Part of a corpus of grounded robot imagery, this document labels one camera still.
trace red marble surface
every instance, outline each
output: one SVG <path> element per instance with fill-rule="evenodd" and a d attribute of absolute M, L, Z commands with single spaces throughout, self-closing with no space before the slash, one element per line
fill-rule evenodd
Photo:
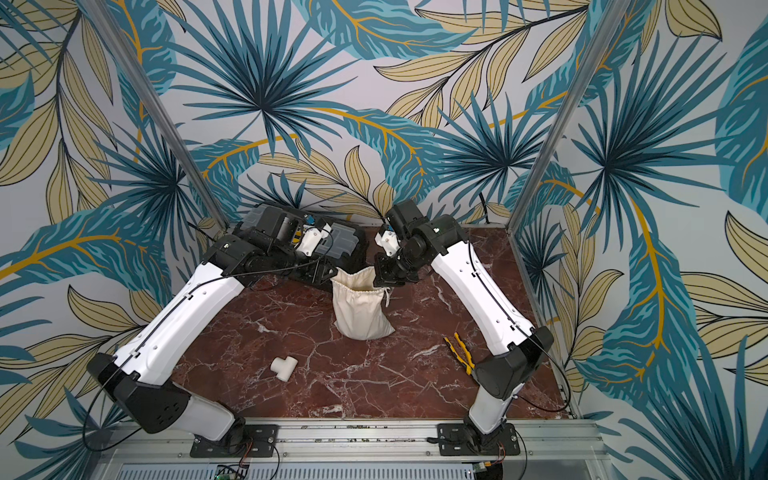
<path fill-rule="evenodd" d="M 472 229 L 479 258 L 520 312 L 532 319 L 503 229 Z M 369 255 L 378 250 L 371 241 Z M 182 357 L 173 380 L 245 416 L 460 418 L 477 393 L 443 336 L 458 332 L 477 362 L 482 334 L 450 286 L 425 267 L 416 285 L 395 289 L 384 312 L 395 332 L 361 342 L 333 325 L 331 294 L 288 281 L 244 290 Z M 263 278 L 254 289 L 274 285 Z M 275 357 L 299 361 L 289 382 L 270 371 Z M 549 366 L 521 394 L 548 409 L 562 405 Z M 518 400 L 509 418 L 562 418 Z"/>

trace white pvc tee fitting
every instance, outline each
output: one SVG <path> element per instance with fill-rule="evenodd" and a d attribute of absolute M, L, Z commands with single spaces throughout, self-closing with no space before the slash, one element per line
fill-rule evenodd
<path fill-rule="evenodd" d="M 293 369 L 296 368 L 298 363 L 299 360 L 294 359 L 292 356 L 286 357 L 285 360 L 277 357 L 275 360 L 272 360 L 272 366 L 270 367 L 270 370 L 277 374 L 278 379 L 287 382 L 291 376 L 291 373 L 293 373 Z"/>

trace black cable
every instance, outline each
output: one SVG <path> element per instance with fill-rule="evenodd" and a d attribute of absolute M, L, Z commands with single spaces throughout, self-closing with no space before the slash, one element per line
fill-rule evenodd
<path fill-rule="evenodd" d="M 557 412 L 562 412 L 563 410 L 566 410 L 571 405 L 571 399 L 573 398 L 573 391 L 571 390 L 571 384 L 568 382 L 568 376 L 565 375 L 565 371 L 560 367 L 560 365 L 558 365 L 557 362 L 555 362 L 555 360 L 549 355 L 549 353 L 541 345 L 539 345 L 535 340 L 533 340 L 531 338 L 531 336 L 528 335 L 522 328 L 520 328 L 520 326 L 509 315 L 509 313 L 506 310 L 504 310 L 504 307 L 496 299 L 496 297 L 493 296 L 493 293 L 491 293 L 491 290 L 488 288 L 487 285 L 485 285 L 485 282 L 482 280 L 482 277 L 477 273 L 477 269 L 475 268 L 475 260 L 472 258 L 472 244 L 467 242 L 467 248 L 468 248 L 468 251 L 469 251 L 469 264 L 472 265 L 472 270 L 475 272 L 475 278 L 480 280 L 480 284 L 483 285 L 483 288 L 485 288 L 485 291 L 488 292 L 488 295 L 490 295 L 491 298 L 493 299 L 493 301 L 496 302 L 496 305 L 498 305 L 498 308 L 502 312 L 504 312 L 504 314 L 507 316 L 507 319 L 509 319 L 510 323 L 512 325 L 514 325 L 515 328 L 520 331 L 520 333 L 525 335 L 525 338 L 531 340 L 531 343 L 536 345 L 538 347 L 538 349 L 540 349 L 547 356 L 547 358 L 549 358 L 549 361 L 552 362 L 552 365 L 557 367 L 557 369 L 560 371 L 560 374 L 563 375 L 563 379 L 565 380 L 565 385 L 568 387 L 568 400 L 565 401 L 565 405 L 563 405 L 561 408 L 559 408 L 557 410 L 545 409 L 543 407 L 535 405 L 533 402 L 531 402 L 530 400 L 527 400 L 527 399 L 521 397 L 520 395 L 517 395 L 517 397 L 520 398 L 520 399 L 525 400 L 527 403 L 531 404 L 535 408 L 540 409 L 540 410 L 542 410 L 544 412 L 557 413 Z"/>
<path fill-rule="evenodd" d="M 516 430 L 515 433 L 517 434 L 518 438 L 523 444 L 523 452 L 525 452 L 525 462 L 523 463 L 523 471 L 520 472 L 520 476 L 518 477 L 518 480 L 523 480 L 523 476 L 525 475 L 525 470 L 528 469 L 528 448 L 525 446 L 525 440 L 523 440 L 523 435 L 520 435 L 520 431 Z"/>
<path fill-rule="evenodd" d="M 197 225 L 195 225 L 194 223 L 192 223 L 192 222 L 187 222 L 187 225 L 189 225 L 190 227 L 194 228 L 194 229 L 195 229 L 195 230 L 197 230 L 198 232 L 200 232 L 200 233 L 202 233 L 203 235 L 205 235 L 206 237 L 208 237 L 208 240 L 210 240 L 210 241 L 212 241 L 212 242 L 216 243 L 216 240 L 214 240 L 214 238 L 213 238 L 211 235 L 208 235 L 207 233 L 205 233 L 205 231 L 203 231 L 203 229 L 202 229 L 202 228 L 198 227 L 198 226 L 197 226 Z"/>
<path fill-rule="evenodd" d="M 329 235 L 329 236 L 330 236 L 331 242 L 330 242 L 330 245 L 328 246 L 328 250 L 330 251 L 331 247 L 333 246 L 333 235 Z M 318 257 L 315 260 L 312 260 L 311 262 L 307 262 L 307 263 L 304 263 L 302 265 L 293 265 L 293 266 L 288 266 L 286 268 L 278 268 L 278 269 L 274 269 L 274 270 L 263 270 L 263 271 L 260 271 L 260 272 L 235 273 L 234 275 L 219 276 L 219 277 L 214 278 L 212 280 L 208 280 L 208 281 L 199 283 L 196 287 L 194 287 L 186 295 L 184 295 L 181 298 L 181 300 L 179 300 L 178 303 L 176 303 L 176 305 L 174 305 L 173 307 L 171 307 L 170 310 L 168 310 L 168 313 L 166 313 L 165 316 L 160 320 L 160 322 L 157 323 L 157 326 L 155 326 L 152 329 L 152 331 L 149 332 L 147 334 L 147 336 L 144 337 L 144 340 L 142 340 L 141 343 L 139 343 L 139 346 L 136 347 L 134 349 L 134 351 L 137 352 L 138 350 L 140 350 L 141 347 L 143 347 L 147 343 L 147 341 L 152 336 L 152 334 L 155 333 L 157 331 L 157 329 L 159 329 L 161 327 L 161 325 L 163 324 L 165 319 L 168 318 L 174 312 L 174 310 L 179 307 L 179 305 L 181 305 L 185 300 L 190 298 L 192 293 L 194 293 L 195 290 L 197 290 L 198 288 L 200 288 L 203 285 L 207 285 L 208 283 L 212 283 L 212 282 L 215 282 L 217 280 L 223 280 L 225 278 L 234 278 L 234 277 L 245 276 L 245 275 L 262 275 L 264 273 L 275 273 L 275 272 L 283 272 L 285 270 L 293 270 L 293 269 L 297 268 L 298 266 L 309 266 L 309 265 L 313 265 L 314 263 L 319 263 L 323 258 L 325 258 L 324 255 L 321 256 L 321 257 Z M 124 439 L 121 439 L 117 443 L 109 445 L 108 447 L 104 447 L 103 449 L 94 449 L 93 447 L 91 447 L 88 444 L 88 440 L 85 438 L 86 425 L 88 424 L 88 418 L 91 416 L 91 412 L 93 411 L 93 408 L 96 405 L 96 400 L 98 399 L 99 394 L 104 391 L 104 387 L 114 378 L 115 375 L 118 374 L 118 372 L 122 371 L 123 367 L 132 358 L 135 358 L 135 357 L 129 355 L 128 358 L 126 358 L 125 361 L 122 362 L 122 364 L 114 372 L 112 372 L 112 375 L 110 375 L 109 378 L 104 383 L 101 384 L 101 388 L 99 388 L 99 390 L 96 392 L 96 395 L 94 396 L 93 400 L 91 400 L 91 404 L 88 406 L 88 410 L 85 413 L 85 420 L 83 421 L 83 429 L 82 429 L 82 432 L 81 432 L 81 441 L 82 441 L 83 446 L 85 447 L 85 449 L 88 450 L 89 452 L 93 452 L 93 453 L 106 452 L 107 450 L 113 449 L 114 447 L 120 445 L 122 442 L 125 442 L 130 437 L 132 437 L 133 435 L 136 435 L 137 433 L 139 433 L 139 431 L 141 430 L 141 427 L 139 427 L 138 429 L 134 430 L 131 434 L 126 436 Z"/>

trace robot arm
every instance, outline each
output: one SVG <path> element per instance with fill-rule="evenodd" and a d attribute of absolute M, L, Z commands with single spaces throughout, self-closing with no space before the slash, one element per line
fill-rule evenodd
<path fill-rule="evenodd" d="M 541 365 L 554 342 L 552 334 L 546 327 L 535 328 L 509 302 L 453 217 L 429 221 L 408 201 L 395 205 L 387 220 L 392 229 L 383 227 L 376 236 L 385 250 L 376 256 L 376 284 L 418 281 L 418 269 L 431 265 L 464 303 L 491 351 L 475 366 L 480 389 L 465 424 L 475 452 L 492 450 L 513 395 Z"/>

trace wire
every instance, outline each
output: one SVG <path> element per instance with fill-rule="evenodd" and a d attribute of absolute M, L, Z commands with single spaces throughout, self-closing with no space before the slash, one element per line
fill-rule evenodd
<path fill-rule="evenodd" d="M 523 480 L 523 477 L 525 476 L 525 470 L 528 469 L 528 447 L 525 446 L 525 440 L 523 439 L 523 435 L 520 435 L 520 431 L 516 430 L 518 438 L 520 439 L 520 442 L 523 444 L 523 452 L 525 453 L 525 462 L 523 463 L 523 471 L 520 472 L 520 476 L 518 477 L 518 480 Z"/>
<path fill-rule="evenodd" d="M 568 400 L 565 401 L 565 404 L 561 408 L 556 409 L 556 410 L 554 410 L 554 409 L 545 409 L 543 407 L 535 405 L 530 400 L 527 400 L 527 399 L 521 397 L 520 395 L 518 395 L 517 397 L 520 398 L 520 399 L 525 400 L 527 403 L 531 404 L 535 408 L 540 409 L 540 410 L 542 410 L 544 412 L 557 413 L 557 412 L 562 412 L 563 410 L 566 410 L 571 405 L 571 399 L 573 398 L 573 390 L 571 390 L 571 384 L 568 382 L 568 376 L 565 375 L 565 371 L 563 370 L 562 367 L 560 367 L 560 365 L 557 362 L 555 362 L 555 360 L 549 355 L 549 353 L 547 352 L 547 350 L 544 349 L 544 347 L 539 345 L 535 340 L 533 340 L 531 338 L 530 335 L 528 335 L 522 328 L 520 328 L 520 326 L 509 315 L 509 313 L 507 313 L 507 310 L 505 310 L 504 307 L 501 305 L 501 303 L 496 299 L 496 297 L 493 296 L 493 293 L 491 293 L 491 290 L 488 288 L 487 285 L 485 285 L 485 282 L 483 281 L 482 277 L 479 274 L 477 274 L 477 269 L 475 268 L 475 260 L 472 258 L 472 244 L 469 243 L 469 242 L 467 242 L 467 250 L 469 251 L 469 264 L 472 265 L 472 270 L 475 272 L 475 278 L 480 280 L 480 284 L 483 285 L 483 288 L 485 288 L 485 291 L 488 292 L 488 295 L 490 295 L 491 298 L 493 299 L 493 301 L 496 302 L 496 305 L 498 305 L 498 308 L 502 312 L 504 312 L 504 314 L 507 316 L 507 319 L 511 322 L 511 324 L 514 325 L 515 328 L 520 331 L 520 333 L 525 335 L 525 338 L 531 340 L 531 343 L 536 345 L 538 347 L 538 349 L 540 349 L 547 356 L 547 358 L 549 358 L 549 361 L 552 362 L 552 365 L 557 367 L 557 369 L 560 371 L 560 374 L 563 375 L 563 379 L 565 380 L 565 386 L 568 387 Z"/>

